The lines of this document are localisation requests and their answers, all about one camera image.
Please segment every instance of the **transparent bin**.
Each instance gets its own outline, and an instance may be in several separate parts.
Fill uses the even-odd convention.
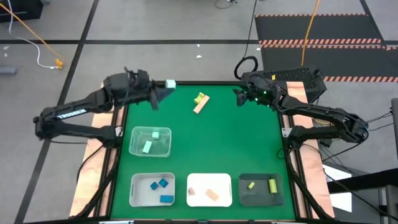
[[[150,185],[153,182],[158,184],[162,178],[169,184],[167,184],[165,188],[159,185],[155,190],[152,190]],[[174,203],[174,200],[171,203],[160,202],[161,195],[171,195],[175,197],[174,174],[146,173],[133,175],[129,200],[132,207],[170,206]]]
[[[159,139],[153,139],[152,133],[158,132]],[[143,152],[146,141],[152,145],[148,153]],[[168,157],[172,143],[172,131],[170,128],[135,127],[131,132],[129,152],[136,156]]]

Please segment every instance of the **white cable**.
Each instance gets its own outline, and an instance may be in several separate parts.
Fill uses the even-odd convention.
[[[14,13],[14,12],[12,11],[12,7],[11,7],[11,2],[10,2],[10,0],[8,0],[8,6],[10,7],[10,11],[11,11],[12,13]],[[33,42],[27,40],[27,39],[23,39],[22,37],[16,37],[16,36],[14,36],[14,35],[12,34],[11,29],[12,29],[12,22],[13,22],[13,20],[14,20],[14,16],[11,15],[11,21],[10,21],[10,26],[8,27],[8,33],[10,33],[10,35],[13,36],[13,38],[17,38],[17,39],[19,39],[19,40],[24,40],[24,41],[26,41],[26,42],[28,42],[28,43],[30,43],[30,44],[33,44],[33,45],[37,48],[37,64],[40,65],[40,66],[43,67],[43,68],[49,68],[49,69],[58,68],[57,66],[44,66],[44,65],[42,65],[42,64],[39,62],[39,59],[40,59],[40,48],[39,48],[39,46],[38,46],[37,44],[35,44],[35,43],[33,43]]]

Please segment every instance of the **green table surface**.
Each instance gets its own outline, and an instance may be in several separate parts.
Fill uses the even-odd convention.
[[[152,111],[150,104],[130,105],[125,125],[111,218],[191,220],[293,220],[294,210],[284,160],[276,157],[282,147],[277,113],[247,102],[236,106],[237,86],[177,86]],[[193,99],[202,92],[210,97],[199,114]],[[129,152],[135,126],[172,130],[168,158],[137,157]],[[175,201],[169,207],[132,207],[131,177],[136,173],[171,172],[175,175]],[[230,207],[189,207],[187,177],[191,173],[227,173],[232,179]],[[243,173],[278,173],[285,203],[279,207],[244,207],[239,202],[238,177]]]

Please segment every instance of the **gray floor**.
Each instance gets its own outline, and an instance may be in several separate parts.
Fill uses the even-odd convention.
[[[52,0],[42,18],[27,21],[45,39],[81,36],[93,0]],[[395,0],[367,0],[387,40],[398,40]],[[266,0],[258,2],[256,14],[311,13],[315,0]],[[240,0],[229,9],[215,9],[213,0],[100,0],[88,39],[245,39],[254,1]],[[358,0],[322,0],[319,13],[362,13]],[[11,39],[7,24],[0,24],[0,39]],[[15,35],[33,37],[15,23]],[[256,30],[252,39],[256,39]],[[43,69],[35,64],[31,45],[0,45],[0,65],[14,65],[18,74],[0,77],[0,220],[12,223],[21,204],[42,143],[34,136],[32,118],[46,106],[57,103],[76,45],[54,45],[65,58],[64,70]],[[248,55],[260,57],[258,45]],[[53,55],[42,49],[41,62],[53,64]],[[130,69],[147,70],[156,80],[234,80],[233,69],[244,53],[244,45],[85,45],[67,101],[78,100],[97,89],[104,77]],[[252,68],[245,64],[241,71]],[[398,96],[396,83],[327,83],[321,105],[342,107],[371,119],[386,113],[390,99]],[[91,124],[92,115],[71,122]],[[391,122],[385,119],[371,128]],[[80,139],[62,138],[77,141]],[[335,142],[332,152],[347,147]],[[75,190],[75,178],[84,146],[52,144],[41,172],[26,222],[67,218]],[[371,133],[357,149],[340,156],[345,165],[375,172],[398,167],[392,128]]]

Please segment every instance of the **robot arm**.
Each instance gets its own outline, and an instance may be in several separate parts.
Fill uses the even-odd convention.
[[[304,128],[294,126],[287,137],[289,147],[300,148],[308,139],[341,138],[346,142],[359,143],[368,137],[368,124],[356,114],[347,113],[341,108],[330,108],[302,103],[289,96],[280,87],[282,83],[265,79],[256,74],[246,73],[242,78],[242,90],[234,90],[237,104],[242,106],[247,100],[265,105],[278,113],[286,115],[304,115],[329,121],[333,126]]]
[[[65,105],[45,108],[40,116],[33,119],[35,134],[39,139],[52,139],[59,135],[96,138],[105,147],[117,145],[118,137],[114,127],[94,128],[78,124],[67,124],[63,120],[85,113],[104,113],[131,103],[149,101],[152,109],[158,109],[158,103],[169,96],[174,89],[158,86],[149,80],[147,72],[137,73],[126,69],[107,77],[104,87],[90,93],[86,98]]]

